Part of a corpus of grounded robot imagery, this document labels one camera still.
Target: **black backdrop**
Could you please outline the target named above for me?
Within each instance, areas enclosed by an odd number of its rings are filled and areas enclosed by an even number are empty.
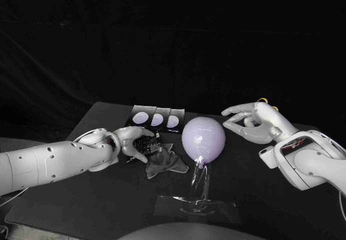
[[[345,143],[342,1],[0,5],[5,137],[64,140],[97,101],[221,114],[265,97]]]

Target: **balloon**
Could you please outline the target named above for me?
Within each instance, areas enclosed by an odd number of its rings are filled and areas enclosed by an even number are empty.
[[[225,147],[222,125],[209,117],[192,119],[182,131],[182,145],[189,157],[203,164],[212,162]]]

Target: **robotic hand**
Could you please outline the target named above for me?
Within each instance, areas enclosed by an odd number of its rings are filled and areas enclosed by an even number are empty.
[[[224,126],[247,140],[257,144],[276,141],[260,157],[271,169],[278,167],[294,187],[306,190],[329,182],[346,195],[346,150],[323,133],[299,131],[265,102],[232,106],[221,114],[235,114]],[[242,119],[245,127],[235,124]],[[312,143],[286,154],[283,150],[294,149],[303,141]]]
[[[144,163],[144,155],[133,142],[154,136],[144,128],[130,126],[110,132],[104,128],[87,132],[75,141],[62,141],[0,153],[0,196],[29,187],[54,183],[82,172],[105,169],[118,160],[120,150]]]

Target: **packaging with white circles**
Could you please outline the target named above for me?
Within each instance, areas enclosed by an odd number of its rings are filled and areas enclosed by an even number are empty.
[[[126,127],[137,126],[150,129],[150,124],[156,114],[156,106],[134,105],[130,113],[130,117],[126,122]]]
[[[169,118],[167,118],[167,132],[169,133],[182,133],[185,128],[185,109],[170,109]]]
[[[156,108],[153,121],[150,125],[150,130],[153,132],[156,131],[166,132],[170,112],[172,112],[170,108],[162,108],[162,107]]]

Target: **white circle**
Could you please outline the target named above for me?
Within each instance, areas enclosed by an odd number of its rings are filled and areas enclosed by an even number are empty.
[[[159,114],[159,113],[156,113],[156,114],[153,115],[152,126],[157,126],[157,125],[160,125],[160,124],[163,123],[163,121],[165,121],[165,117],[163,117],[163,115]]]
[[[167,118],[167,128],[173,128],[179,124],[179,118],[176,116],[169,116]]]
[[[149,114],[141,111],[133,116],[133,121],[137,124],[143,124],[149,120],[149,118],[150,118]]]

